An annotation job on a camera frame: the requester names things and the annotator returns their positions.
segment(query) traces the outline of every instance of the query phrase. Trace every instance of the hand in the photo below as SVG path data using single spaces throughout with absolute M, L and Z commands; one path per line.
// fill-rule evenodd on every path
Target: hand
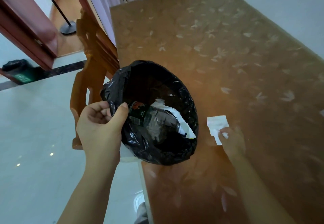
M 86 170 L 103 172 L 105 167 L 117 167 L 120 160 L 121 129 L 127 116 L 126 103 L 119 106 L 113 117 L 107 101 L 93 103 L 83 109 L 76 131 L 86 154 Z
M 245 142 L 243 133 L 239 127 L 235 127 L 234 131 L 229 127 L 219 130 L 218 137 L 223 145 L 224 151 L 227 154 L 229 160 L 237 159 L 245 154 Z M 226 139 L 222 133 L 228 133 L 228 139 Z

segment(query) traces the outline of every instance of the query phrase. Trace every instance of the person's left arm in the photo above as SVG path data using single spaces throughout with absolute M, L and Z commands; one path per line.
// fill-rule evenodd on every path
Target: person's left arm
M 106 101 L 90 104 L 82 111 L 76 131 L 86 154 L 86 169 L 57 224 L 103 223 L 127 116 L 126 103 L 113 117 Z

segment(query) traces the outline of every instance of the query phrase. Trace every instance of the floral patterned tablecloth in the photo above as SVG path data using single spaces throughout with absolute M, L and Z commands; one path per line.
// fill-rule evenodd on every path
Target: floral patterned tablecloth
M 243 0 L 140 0 L 111 8 L 121 66 L 151 60 L 187 86 L 198 146 L 143 163 L 155 224 L 247 223 L 234 169 L 206 125 L 240 125 L 246 155 L 298 223 L 324 222 L 324 62 Z

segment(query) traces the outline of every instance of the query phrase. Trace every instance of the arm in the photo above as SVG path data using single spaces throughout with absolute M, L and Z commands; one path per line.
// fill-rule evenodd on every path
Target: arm
M 228 139 L 225 139 L 221 133 L 218 136 L 234 166 L 243 204 L 250 222 L 252 224 L 295 224 L 293 218 L 270 193 L 244 156 L 245 143 L 241 130 L 235 128 L 235 131 L 233 131 L 227 127 L 220 131 L 221 133 L 228 133 Z
M 106 101 L 82 111 L 76 130 L 86 154 L 86 169 L 57 224 L 103 223 L 127 116 L 126 103 L 112 118 Z

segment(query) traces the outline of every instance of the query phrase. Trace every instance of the green trash can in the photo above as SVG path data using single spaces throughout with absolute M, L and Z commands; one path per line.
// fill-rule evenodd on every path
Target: green trash can
M 2 71 L 14 77 L 22 84 L 38 80 L 38 73 L 26 59 L 13 60 L 2 66 Z

